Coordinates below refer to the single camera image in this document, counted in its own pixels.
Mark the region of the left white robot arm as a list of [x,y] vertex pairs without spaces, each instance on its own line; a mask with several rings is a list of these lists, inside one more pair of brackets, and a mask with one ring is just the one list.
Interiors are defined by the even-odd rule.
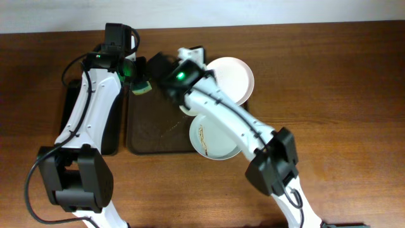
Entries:
[[114,178],[103,158],[103,141],[123,85],[142,79],[145,64],[145,57],[101,53],[90,53],[82,62],[72,112],[54,146],[41,147],[33,166],[40,170],[50,203],[74,215],[65,222],[129,226],[112,202]]

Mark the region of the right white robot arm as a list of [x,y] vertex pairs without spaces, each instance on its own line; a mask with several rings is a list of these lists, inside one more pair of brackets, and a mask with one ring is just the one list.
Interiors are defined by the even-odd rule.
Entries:
[[246,179],[276,201],[289,227],[325,225],[303,193],[291,131],[275,130],[235,104],[218,86],[214,71],[192,59],[171,61],[158,53],[147,61],[145,74],[172,102],[209,118],[231,138],[249,161]]

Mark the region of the white plate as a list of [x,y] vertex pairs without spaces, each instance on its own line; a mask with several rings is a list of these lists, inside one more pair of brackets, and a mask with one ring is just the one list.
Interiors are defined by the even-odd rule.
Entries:
[[180,105],[179,108],[180,108],[180,110],[181,110],[184,114],[186,114],[187,116],[195,117],[195,116],[198,115],[198,112],[190,111],[190,110],[187,109],[185,106]]

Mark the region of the green yellow sponge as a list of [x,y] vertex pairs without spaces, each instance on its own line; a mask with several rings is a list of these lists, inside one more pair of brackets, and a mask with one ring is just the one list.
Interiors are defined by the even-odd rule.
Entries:
[[134,95],[139,96],[151,91],[152,86],[149,81],[138,82],[136,84],[132,84],[130,90]]

